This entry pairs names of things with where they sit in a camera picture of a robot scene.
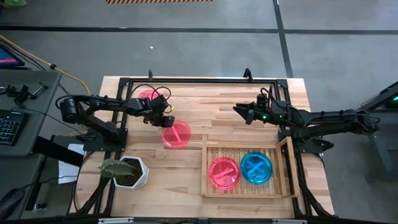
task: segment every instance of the monitor screen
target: monitor screen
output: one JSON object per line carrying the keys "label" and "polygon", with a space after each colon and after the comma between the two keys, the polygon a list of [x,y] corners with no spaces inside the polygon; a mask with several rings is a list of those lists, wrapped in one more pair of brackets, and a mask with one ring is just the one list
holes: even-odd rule
{"label": "monitor screen", "polygon": [[22,66],[24,63],[0,45],[0,67]]}

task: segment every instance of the concrete floor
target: concrete floor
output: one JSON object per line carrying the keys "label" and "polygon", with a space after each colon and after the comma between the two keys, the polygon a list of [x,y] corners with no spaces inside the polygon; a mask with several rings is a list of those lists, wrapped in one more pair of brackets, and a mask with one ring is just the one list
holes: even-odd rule
{"label": "concrete floor", "polygon": [[[285,29],[398,29],[394,0],[279,0]],[[272,0],[106,5],[97,0],[35,0],[4,11],[2,24],[30,26],[275,29]],[[278,34],[92,33],[0,31],[21,47],[84,80],[98,93],[104,75],[286,77]],[[312,111],[356,109],[397,81],[396,35],[286,35],[295,78],[304,78]],[[73,94],[81,85],[63,78]],[[50,114],[60,118],[55,107]],[[47,119],[45,137],[73,132]],[[335,213],[398,222],[398,186],[369,184],[365,136],[337,134],[325,153]]]}

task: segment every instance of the white plant pot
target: white plant pot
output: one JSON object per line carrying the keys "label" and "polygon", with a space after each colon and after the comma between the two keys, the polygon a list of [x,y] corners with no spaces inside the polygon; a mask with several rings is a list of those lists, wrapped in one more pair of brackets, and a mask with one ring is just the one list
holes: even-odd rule
{"label": "white plant pot", "polygon": [[141,165],[142,175],[141,175],[140,179],[138,179],[138,181],[133,186],[120,185],[116,181],[116,178],[114,178],[113,182],[114,182],[115,186],[129,188],[129,189],[137,189],[137,188],[145,185],[148,181],[149,169],[148,169],[148,167],[145,166],[142,159],[140,157],[134,157],[134,156],[122,156],[122,158],[120,158],[121,161],[123,161],[125,159],[137,159]]}

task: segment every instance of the pink petri dish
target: pink petri dish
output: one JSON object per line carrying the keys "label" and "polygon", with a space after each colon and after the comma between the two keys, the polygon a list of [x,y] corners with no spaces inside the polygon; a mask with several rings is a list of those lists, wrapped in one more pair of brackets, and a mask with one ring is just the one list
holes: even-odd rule
{"label": "pink petri dish", "polygon": [[150,100],[153,100],[154,98],[157,98],[157,97],[159,96],[159,94],[154,93],[154,95],[153,95],[153,97],[152,97],[152,99],[151,99],[150,97],[152,96],[153,92],[154,92],[153,90],[145,90],[145,91],[142,91],[142,92],[138,95],[138,98],[145,98],[145,97],[148,97]]}
{"label": "pink petri dish", "polygon": [[229,157],[215,159],[210,165],[209,179],[217,189],[233,189],[241,179],[238,163]]}
{"label": "pink petri dish", "polygon": [[191,129],[184,121],[174,121],[171,128],[162,131],[162,141],[165,146],[172,149],[180,149],[186,146],[191,139]]}

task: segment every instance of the succulent plant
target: succulent plant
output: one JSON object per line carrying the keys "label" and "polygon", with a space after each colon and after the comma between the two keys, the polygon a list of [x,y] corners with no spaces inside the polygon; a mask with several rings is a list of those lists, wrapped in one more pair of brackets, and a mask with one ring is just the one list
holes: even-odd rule
{"label": "succulent plant", "polygon": [[109,178],[123,178],[125,176],[134,176],[133,171],[136,169],[127,162],[115,159],[105,159],[99,167],[101,175]]}

